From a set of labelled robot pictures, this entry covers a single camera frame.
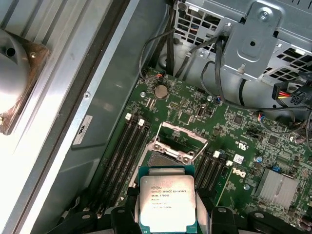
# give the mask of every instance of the label sticker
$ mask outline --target label sticker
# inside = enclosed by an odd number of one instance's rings
[[[73,145],[80,145],[83,138],[84,138],[84,135],[86,134],[87,130],[88,130],[88,127],[91,123],[91,120],[92,120],[93,116],[86,116],[84,118],[84,121],[82,122],[82,125],[78,131],[78,134],[74,140],[74,143]]]
[[[233,162],[242,164],[242,163],[243,163],[243,160],[244,160],[244,157],[243,157],[243,156],[236,154],[235,157],[234,157],[234,159],[233,159]]]

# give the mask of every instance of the metal bracket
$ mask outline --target metal bracket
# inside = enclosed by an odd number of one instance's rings
[[[245,79],[258,79],[277,44],[274,32],[281,12],[260,2],[252,4],[245,24],[237,23],[224,53],[223,68]]]
[[[161,127],[167,127],[167,128],[170,128],[176,132],[184,132],[189,137],[200,141],[204,145],[196,154],[195,153],[193,153],[193,154],[188,153],[187,154],[187,153],[182,152],[182,151],[176,151],[176,150],[172,149],[170,146],[160,142],[158,135],[159,135]],[[169,124],[167,122],[162,122],[160,124],[159,129],[157,131],[157,134],[155,136],[155,140],[154,140],[153,145],[152,145],[152,150],[158,151],[158,152],[163,153],[163,154],[167,154],[171,157],[174,157],[177,161],[182,162],[183,164],[190,165],[204,151],[204,149],[207,147],[207,145],[208,145],[208,140],[198,136],[194,132],[187,130],[185,128],[174,126],[174,125]]]

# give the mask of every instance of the chip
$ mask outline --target chip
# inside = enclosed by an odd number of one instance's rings
[[[277,137],[270,136],[268,143],[271,145],[275,145],[277,143]]]
[[[243,116],[236,115],[233,122],[238,124],[238,125],[241,125],[243,122],[243,119],[244,119]]]

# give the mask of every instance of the black dimm slot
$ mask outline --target black dimm slot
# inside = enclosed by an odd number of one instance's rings
[[[132,151],[135,141],[137,140],[137,137],[140,133],[141,129],[139,128],[139,126],[137,125],[134,132],[131,135],[131,138],[128,142],[126,142],[125,144],[125,150],[122,151],[122,153],[119,156],[119,160],[117,162],[117,166],[114,168],[113,173],[111,174],[112,176],[110,177],[110,179],[108,180],[108,184],[106,186],[106,190],[104,192],[104,195],[101,196],[101,205],[100,205],[100,211],[102,211],[103,209],[106,208],[108,199],[111,197],[111,193],[112,190],[114,190],[114,186],[116,185],[116,181],[117,178],[119,176],[120,173],[122,173],[122,168],[125,166],[125,164],[127,163],[127,155],[129,152]]]
[[[103,180],[101,185],[99,186],[99,189],[97,190],[97,193],[95,195],[95,202],[93,203],[92,210],[98,208],[98,206],[101,203],[101,194],[104,192],[104,189],[106,189],[106,184],[110,180],[112,173],[114,172],[114,167],[116,163],[119,161],[119,154],[124,150],[125,142],[128,141],[129,137],[131,136],[131,133],[134,130],[134,127],[137,123],[137,116],[134,116],[129,124],[127,124],[125,131],[122,133],[122,135],[119,138],[118,145],[114,149],[114,153],[109,159],[109,162],[107,163],[107,168],[105,170],[105,173],[103,174]]]
[[[130,154],[129,163],[127,165],[125,173],[123,173],[122,176],[120,176],[120,178],[117,180],[117,182],[120,184],[120,186],[115,189],[115,194],[114,194],[113,198],[108,203],[109,207],[114,206],[116,204],[117,199],[118,199],[118,197],[121,193],[121,190],[123,188],[123,185],[125,184],[127,178],[129,176],[131,176],[131,174],[130,174],[131,170],[132,170],[137,158],[139,157],[138,153],[140,152],[140,149],[143,146],[143,143],[145,141],[145,138],[147,136],[149,128],[150,128],[150,124],[146,123],[141,134],[140,134],[140,136],[138,137],[138,141],[136,142],[135,147],[133,148],[133,150]]]
[[[221,164],[221,163],[219,163],[219,165],[218,165],[218,167],[217,167],[217,170],[216,170],[215,173],[214,173],[214,177],[213,177],[213,178],[210,180],[210,182],[209,182],[208,191],[211,192],[211,191],[214,189],[215,184],[217,183],[217,181],[218,181],[218,179],[219,179],[219,176],[220,176],[220,174],[221,174],[223,168],[224,168],[224,165]]]
[[[211,178],[214,176],[214,173],[215,173],[215,170],[216,170],[218,164],[219,163],[217,161],[212,159],[210,167],[209,167],[209,169],[208,169],[208,171],[206,173],[205,180],[204,180],[204,183],[202,185],[202,188],[206,188],[209,185],[209,182],[210,182]]]
[[[200,159],[199,165],[197,166],[196,171],[195,171],[195,181],[198,180],[198,175],[204,168],[203,166],[204,166],[205,159],[206,159],[206,156],[203,156]]]
[[[201,172],[199,172],[199,175],[198,175],[199,177],[198,177],[198,180],[196,182],[197,188],[202,188],[202,184],[204,182],[204,179],[206,178],[206,173],[208,172],[208,170],[210,168],[211,162],[212,162],[211,158],[207,157],[205,159],[203,170]]]

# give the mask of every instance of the aluminum heatsink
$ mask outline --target aluminum heatsink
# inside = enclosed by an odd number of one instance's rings
[[[269,201],[288,209],[296,192],[298,181],[265,169],[255,193],[262,200]]]

